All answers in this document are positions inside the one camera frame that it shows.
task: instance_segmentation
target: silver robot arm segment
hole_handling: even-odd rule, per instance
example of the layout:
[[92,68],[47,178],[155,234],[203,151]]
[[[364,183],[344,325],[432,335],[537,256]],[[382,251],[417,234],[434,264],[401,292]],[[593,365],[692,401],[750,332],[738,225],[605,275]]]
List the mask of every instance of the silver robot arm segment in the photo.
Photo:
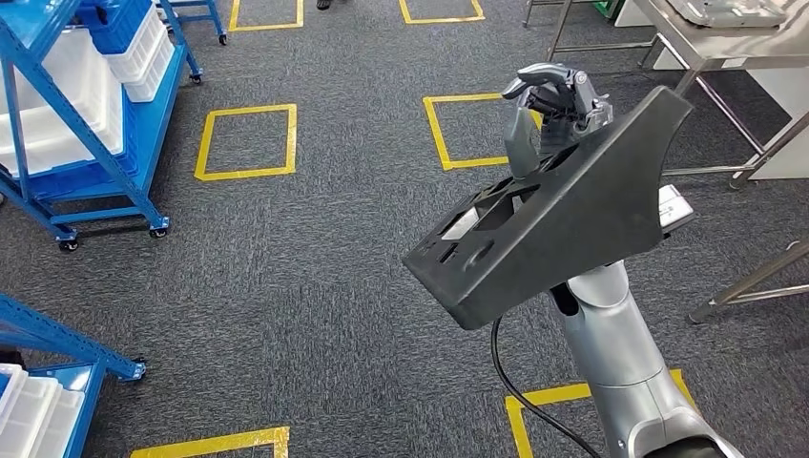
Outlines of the silver robot arm segment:
[[[693,217],[672,185],[660,189],[659,202],[664,232]],[[612,458],[640,458],[695,438],[709,440],[707,447],[726,458],[743,458],[677,388],[634,301],[624,261],[570,279],[568,289],[578,312],[562,314],[565,336],[590,386]]]

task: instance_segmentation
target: metal shelf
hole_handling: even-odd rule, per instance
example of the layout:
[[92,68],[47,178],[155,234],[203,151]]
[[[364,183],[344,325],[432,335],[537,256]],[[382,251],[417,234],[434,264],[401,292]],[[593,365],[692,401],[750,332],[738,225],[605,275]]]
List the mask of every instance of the metal shelf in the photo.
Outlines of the metal shelf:
[[[148,103],[132,104],[130,107],[135,112],[137,149],[128,154],[135,158],[138,168],[133,177],[128,176],[76,111],[71,101],[53,84],[51,76],[41,65],[42,57],[48,53],[59,33],[73,16],[79,1],[16,0],[9,4],[0,3],[0,67],[2,67],[0,71],[6,88],[11,88],[7,91],[11,133],[14,144],[18,145],[17,163],[22,164],[19,168],[19,178],[0,171],[0,194],[28,212],[54,236],[59,242],[59,247],[66,251],[73,251],[78,247],[75,240],[77,231],[68,224],[80,221],[141,215],[149,223],[150,235],[163,237],[169,227],[169,218],[162,215],[149,199],[149,188],[174,108],[184,61],[188,62],[192,80],[196,83],[201,81],[202,70],[186,44],[171,3],[169,0],[160,0],[160,6],[166,11],[167,20],[174,30],[175,54],[155,99]],[[16,87],[13,66],[29,80],[87,147],[97,163],[109,175],[111,182],[85,186],[54,198],[37,198],[31,193],[30,177],[25,165],[25,150],[19,146],[23,143],[24,133],[13,89]],[[52,178],[59,179],[58,172],[55,172]],[[51,206],[52,202],[57,201],[109,196],[126,196],[133,205],[69,214],[58,214]]]
[[[176,91],[182,79],[187,47],[175,47],[175,54],[169,62],[169,68],[157,90],[155,99],[148,103],[131,103],[135,110],[137,122],[137,174],[132,181],[138,189],[148,192],[155,176],[155,167],[160,157],[163,138],[172,116],[175,105]],[[105,198],[126,194],[124,189],[116,182],[100,183],[94,186],[78,189],[68,194],[51,198],[48,201],[58,202],[67,200],[80,200],[84,198]]]
[[0,294],[0,344],[67,355],[77,363],[29,368],[29,375],[53,377],[65,389],[84,392],[64,458],[79,458],[107,374],[121,382],[140,380],[142,361],[130,360],[24,304]]
[[79,3],[81,0],[0,3],[0,18],[28,49],[33,60],[39,62],[68,25]]

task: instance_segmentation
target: black cable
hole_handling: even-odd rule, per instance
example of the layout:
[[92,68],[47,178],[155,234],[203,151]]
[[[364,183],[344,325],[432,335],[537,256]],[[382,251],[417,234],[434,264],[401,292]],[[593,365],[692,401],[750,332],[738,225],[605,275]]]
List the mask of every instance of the black cable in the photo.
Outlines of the black cable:
[[551,417],[547,412],[542,410],[541,408],[532,404],[525,396],[523,396],[517,388],[514,387],[514,384],[511,380],[508,379],[506,376],[506,372],[503,370],[503,365],[500,364],[500,354],[497,350],[497,331],[500,329],[500,321],[502,318],[498,318],[491,324],[491,359],[494,361],[494,369],[497,370],[497,375],[500,377],[500,380],[503,382],[503,385],[506,386],[506,389],[511,396],[517,398],[517,401],[523,404],[528,410],[531,411],[534,415],[541,418],[547,424],[551,425],[557,431],[561,432],[562,434],[571,438],[579,447],[583,448],[589,456],[592,458],[601,458],[601,455],[595,451],[590,444],[587,443],[581,436],[576,434],[575,432],[571,431],[568,427],[560,423],[555,418]]

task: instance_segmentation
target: green object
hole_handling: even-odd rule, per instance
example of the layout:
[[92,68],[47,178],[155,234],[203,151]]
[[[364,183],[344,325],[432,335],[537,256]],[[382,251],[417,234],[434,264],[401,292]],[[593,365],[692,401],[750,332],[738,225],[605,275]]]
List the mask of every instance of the green object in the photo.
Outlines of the green object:
[[614,19],[621,12],[624,6],[624,0],[607,0],[606,2],[596,2],[592,4],[595,8],[604,14],[607,19]]

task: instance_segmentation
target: gray carpet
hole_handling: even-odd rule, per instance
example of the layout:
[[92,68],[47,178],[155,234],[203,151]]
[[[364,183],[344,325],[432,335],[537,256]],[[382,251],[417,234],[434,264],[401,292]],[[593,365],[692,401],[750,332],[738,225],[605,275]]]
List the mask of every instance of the gray carpet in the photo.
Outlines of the gray carpet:
[[[152,197],[174,223],[166,239],[121,232],[63,255],[19,210],[0,208],[0,290],[122,353],[148,359],[135,385],[109,381],[85,456],[264,427],[290,426],[289,456],[516,457],[488,331],[461,330],[405,271],[400,257],[459,197],[506,167],[444,172],[425,95],[489,93],[540,59],[554,7],[527,30],[522,2],[484,0],[486,20],[407,26],[396,1],[305,2],[302,29],[186,28],[205,69],[180,89]],[[289,22],[280,2],[242,0],[240,25]],[[414,18],[461,0],[409,0]],[[219,5],[225,23],[230,3]],[[574,7],[564,42],[648,38]],[[565,55],[593,74],[626,112],[679,73],[639,72],[642,52]],[[762,138],[785,114],[743,73],[715,75]],[[740,162],[750,153],[698,90],[697,109],[667,165]],[[206,114],[296,103],[294,175],[202,182],[194,178]],[[505,102],[440,106],[453,158],[500,156]],[[283,117],[221,120],[209,172],[280,165]],[[628,261],[634,294],[671,367],[705,416],[750,457],[809,456],[807,297],[733,307],[700,326],[685,314],[805,237],[809,183],[771,181],[741,192],[726,177],[670,179],[699,218]],[[90,224],[115,228],[131,220]],[[773,282],[806,281],[807,264]],[[580,380],[548,300],[504,319],[507,371],[524,390]],[[600,444],[588,401],[551,410]],[[526,415],[536,457],[584,456]],[[271,456],[263,447],[219,456]]]

